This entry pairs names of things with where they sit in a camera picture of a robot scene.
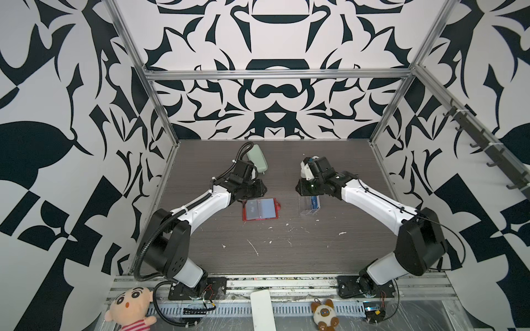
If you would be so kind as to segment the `blue vip card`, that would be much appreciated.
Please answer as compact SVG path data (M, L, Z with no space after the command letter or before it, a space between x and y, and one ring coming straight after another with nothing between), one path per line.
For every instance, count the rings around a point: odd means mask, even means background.
M312 210L320 209L320 197L318 196L311 197L311 209Z

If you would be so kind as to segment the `red leather card holder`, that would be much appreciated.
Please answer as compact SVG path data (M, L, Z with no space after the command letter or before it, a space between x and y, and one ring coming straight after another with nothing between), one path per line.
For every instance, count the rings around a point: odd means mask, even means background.
M279 218L279 212L281 210L281 205L277 201L276 198L259 198L259 200L261 201L262 217L260 219L247 220L245 216L245 204L248 201L247 200L243 203L243 208L242 208L242 220L243 221L263 221L263 220Z

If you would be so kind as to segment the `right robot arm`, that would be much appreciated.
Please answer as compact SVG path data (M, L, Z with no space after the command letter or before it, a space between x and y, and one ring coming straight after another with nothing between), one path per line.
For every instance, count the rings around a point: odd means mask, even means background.
M325 157L307 157L300 164L295 187L303 197L328 195L354 205L375 218L396 237L393 252L360 272L363 285L381 286L406 274L422 276L447 253L447 241L436 213L418 210L378 192L350 172L337 172Z

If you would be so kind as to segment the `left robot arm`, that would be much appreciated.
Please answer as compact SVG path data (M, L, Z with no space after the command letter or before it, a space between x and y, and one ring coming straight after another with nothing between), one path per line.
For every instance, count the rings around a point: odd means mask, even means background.
M204 194L174 210L157 210L138 246L132 274L136 281L162 277L187 288L199 288L206 271L189 257L193 233L217 212L235 202L263 197L266 186L250 161L237 160L225 175L215 178Z

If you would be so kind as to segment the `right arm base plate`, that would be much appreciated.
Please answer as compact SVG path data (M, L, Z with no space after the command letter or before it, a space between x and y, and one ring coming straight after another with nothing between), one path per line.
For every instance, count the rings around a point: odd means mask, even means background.
M396 286L393 281L378 285L368 275L337 276L338 296L342 299L394 298Z

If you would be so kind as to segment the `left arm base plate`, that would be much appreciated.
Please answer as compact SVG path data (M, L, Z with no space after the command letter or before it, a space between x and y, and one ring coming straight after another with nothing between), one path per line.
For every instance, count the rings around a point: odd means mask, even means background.
M226 277L206 277L202 278L194 288L189 288L184 284L172 284L168 299L170 301L183 301L194 299L205 299L207 301L216 299L225 293L227 286Z

